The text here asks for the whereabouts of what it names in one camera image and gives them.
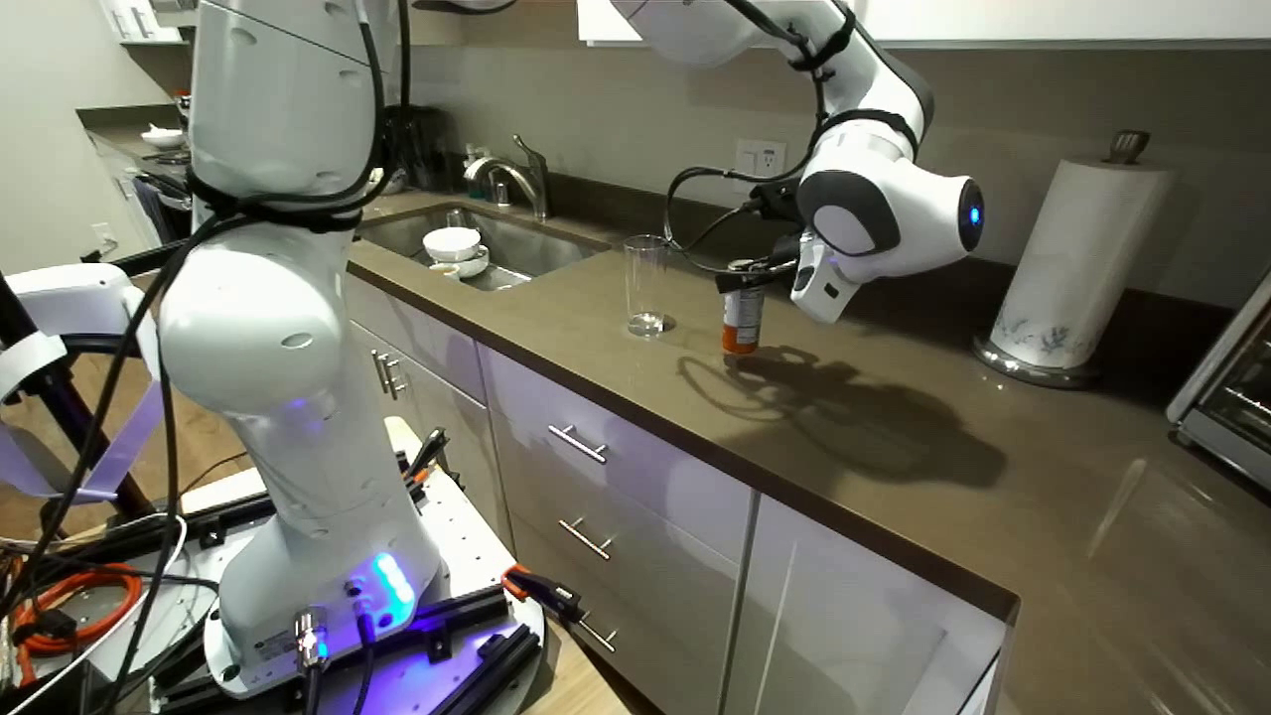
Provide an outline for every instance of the gray countertop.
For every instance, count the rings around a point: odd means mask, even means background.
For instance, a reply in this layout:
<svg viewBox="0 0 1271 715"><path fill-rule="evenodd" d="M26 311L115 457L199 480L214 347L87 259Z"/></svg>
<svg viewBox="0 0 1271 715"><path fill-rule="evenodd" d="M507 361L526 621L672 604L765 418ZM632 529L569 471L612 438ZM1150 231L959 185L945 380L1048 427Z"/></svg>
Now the gray countertop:
<svg viewBox="0 0 1271 715"><path fill-rule="evenodd" d="M781 296L762 353L725 364L718 292L685 270L664 283L676 328L632 340L616 250L507 292L367 242L348 270L986 609L1020 597L1004 704L1029 715L1271 711L1268 503L1149 405L1004 380L970 339L815 324Z"/></svg>

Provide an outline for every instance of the faucet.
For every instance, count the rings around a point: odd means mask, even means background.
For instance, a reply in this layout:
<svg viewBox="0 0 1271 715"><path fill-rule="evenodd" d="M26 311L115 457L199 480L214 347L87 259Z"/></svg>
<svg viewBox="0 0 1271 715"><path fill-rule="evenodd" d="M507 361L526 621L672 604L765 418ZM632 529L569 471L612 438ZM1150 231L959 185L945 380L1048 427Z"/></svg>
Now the faucet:
<svg viewBox="0 0 1271 715"><path fill-rule="evenodd" d="M534 145L526 145L518 135L512 135L512 144L525 152L525 164L526 164L525 171L516 164L499 160L499 153L475 152L464 164L464 177L469 182L481 182L481 177L493 182L496 173L504 173L525 193L526 209L548 218L550 214L548 209L548 160Z"/></svg>

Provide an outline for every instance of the small cup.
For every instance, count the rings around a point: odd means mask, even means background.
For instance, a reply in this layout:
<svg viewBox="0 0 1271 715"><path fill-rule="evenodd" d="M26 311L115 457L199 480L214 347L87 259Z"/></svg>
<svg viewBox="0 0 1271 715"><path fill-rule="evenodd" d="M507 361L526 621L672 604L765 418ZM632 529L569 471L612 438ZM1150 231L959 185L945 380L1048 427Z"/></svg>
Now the small cup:
<svg viewBox="0 0 1271 715"><path fill-rule="evenodd" d="M626 274L622 274L622 333L639 340L655 340L672 328L664 306L664 283L672 245L664 235L635 235L622 242Z"/></svg>

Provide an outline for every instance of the wall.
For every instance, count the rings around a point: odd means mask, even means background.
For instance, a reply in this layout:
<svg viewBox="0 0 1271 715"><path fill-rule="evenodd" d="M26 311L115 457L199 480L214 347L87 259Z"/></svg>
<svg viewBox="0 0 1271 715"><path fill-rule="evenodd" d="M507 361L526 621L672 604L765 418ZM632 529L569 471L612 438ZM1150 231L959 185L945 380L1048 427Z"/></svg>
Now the wall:
<svg viewBox="0 0 1271 715"><path fill-rule="evenodd" d="M0 5L0 270L71 262L108 221L140 245L134 214L74 108L156 103L162 91L109 41L93 0Z"/></svg>
<svg viewBox="0 0 1271 715"><path fill-rule="evenodd" d="M1149 127L1149 160L1174 193L1133 284L1240 306L1271 270L1271 53L908 53L938 123L921 160L990 192L979 253L1018 262L1055 160L1101 160L1121 127ZM795 160L808 86L775 54L683 73L647 53L587 53L569 0L518 0L464 18L459 47L413 54L416 103L454 108L469 140L507 152L525 130L555 171L664 192L685 164L725 165L733 140L779 140Z"/></svg>

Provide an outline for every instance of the kitchen sink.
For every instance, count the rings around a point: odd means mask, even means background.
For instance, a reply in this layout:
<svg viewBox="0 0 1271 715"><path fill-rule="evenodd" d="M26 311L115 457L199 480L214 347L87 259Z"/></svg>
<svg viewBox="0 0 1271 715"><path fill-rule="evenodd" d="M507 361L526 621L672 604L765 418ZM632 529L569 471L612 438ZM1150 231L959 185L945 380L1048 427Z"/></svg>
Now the kitchen sink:
<svg viewBox="0 0 1271 715"><path fill-rule="evenodd" d="M381 221L362 221L357 235L374 245L386 245L393 253L406 253L406 259L432 265L422 238L438 226L475 226L481 231L481 242L489 245L489 270L459 278L464 284L475 284L475 290L512 290L512 284L525 284L540 274L550 274L559 265L582 262L587 253L603 250L601 242L582 242L569 231L518 221L518 218L493 214L493 209L472 209L459 204L440 204L440 208L393 214Z"/></svg>

